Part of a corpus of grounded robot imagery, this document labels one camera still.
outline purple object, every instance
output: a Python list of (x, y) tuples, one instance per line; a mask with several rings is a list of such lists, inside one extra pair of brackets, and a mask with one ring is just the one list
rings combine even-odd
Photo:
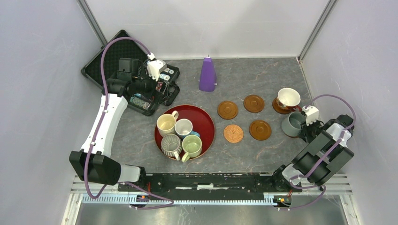
[(210, 57), (203, 59), (202, 72), (200, 72), (199, 90), (212, 92), (215, 89), (217, 76), (213, 60)]

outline red mug handle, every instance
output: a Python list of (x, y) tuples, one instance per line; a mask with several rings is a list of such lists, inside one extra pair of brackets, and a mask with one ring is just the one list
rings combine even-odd
[(301, 111), (303, 111), (299, 105), (296, 105), (296, 106), (293, 107), (291, 110), (292, 110), (293, 112), (301, 112)]

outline white mug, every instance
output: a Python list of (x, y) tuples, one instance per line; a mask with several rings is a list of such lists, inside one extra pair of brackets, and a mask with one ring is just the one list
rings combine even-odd
[(176, 120), (178, 118), (178, 112), (173, 111), (171, 114), (163, 114), (156, 121), (156, 126), (162, 137), (168, 134), (174, 134), (174, 126), (176, 125)]
[(183, 150), (185, 152), (181, 161), (184, 163), (190, 158), (194, 158), (200, 155), (202, 152), (202, 140), (196, 135), (188, 135), (183, 140)]
[(182, 151), (181, 140), (175, 134), (168, 134), (163, 137), (161, 142), (161, 148), (166, 156), (176, 157), (180, 160), (180, 152)]
[(192, 122), (187, 119), (180, 119), (177, 121), (174, 129), (176, 130), (177, 136), (179, 136), (181, 139), (184, 139), (188, 135), (196, 135), (200, 137), (197, 132), (193, 131)]
[(300, 101), (300, 94), (292, 88), (280, 89), (278, 98), (276, 99), (279, 108), (291, 111), (294, 111), (294, 109), (301, 111), (301, 107), (299, 106)]

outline coaster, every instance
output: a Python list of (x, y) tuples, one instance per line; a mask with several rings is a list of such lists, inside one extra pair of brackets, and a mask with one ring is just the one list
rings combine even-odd
[(259, 141), (264, 141), (271, 136), (271, 126), (263, 120), (255, 120), (249, 126), (250, 135)]
[(277, 99), (277, 98), (275, 98), (275, 99), (272, 101), (272, 107), (274, 108), (274, 110), (275, 110), (277, 113), (279, 113), (279, 114), (284, 114), (284, 115), (285, 115), (285, 114), (291, 113), (290, 110), (279, 108), (278, 103), (276, 103), (276, 99)]
[(258, 113), (264, 108), (264, 100), (258, 95), (249, 95), (243, 101), (245, 109), (251, 113)]
[(238, 143), (243, 139), (243, 130), (240, 126), (231, 124), (224, 129), (224, 137), (231, 143)]
[(237, 105), (230, 101), (221, 102), (217, 107), (218, 115), (225, 119), (230, 120), (236, 117), (238, 113)]

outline gray floor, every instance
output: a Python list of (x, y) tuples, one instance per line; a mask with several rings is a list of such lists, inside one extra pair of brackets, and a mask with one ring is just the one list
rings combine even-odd
[[(292, 207), (312, 201), (294, 196)], [(346, 225), (339, 196), (325, 196), (315, 205), (278, 212), (271, 206), (176, 205), (158, 210), (132, 210), (124, 204), (82, 204), (78, 225)]]
[[(283, 87), (297, 90), (303, 106), (309, 102), (309, 93), (299, 65), (294, 58), (274, 59), (218, 59), (214, 60), (217, 87), (214, 92), (199, 90), (202, 60), (173, 60), (167, 62), (180, 68), (177, 80), (180, 94), (170, 107), (161, 105), (157, 112), (146, 117), (126, 109), (120, 119), (112, 145), (111, 158), (122, 164), (145, 167), (149, 173), (182, 172), (271, 172), (281, 164), (289, 163), (305, 146), (301, 139), (284, 135), (280, 115), (272, 108), (272, 100)], [(251, 94), (261, 96), (265, 108), (260, 113), (248, 112), (243, 99)], [(222, 101), (232, 101), (239, 107), (239, 114), (232, 120), (224, 120), (217, 114)], [(190, 104), (204, 109), (216, 126), (216, 137), (209, 151), (187, 163), (174, 161), (157, 148), (153, 131), (157, 118), (176, 105)], [(272, 135), (265, 141), (253, 139), (248, 127), (253, 120), (267, 121)], [(224, 128), (237, 124), (245, 132), (243, 140), (232, 144), (223, 136)]]

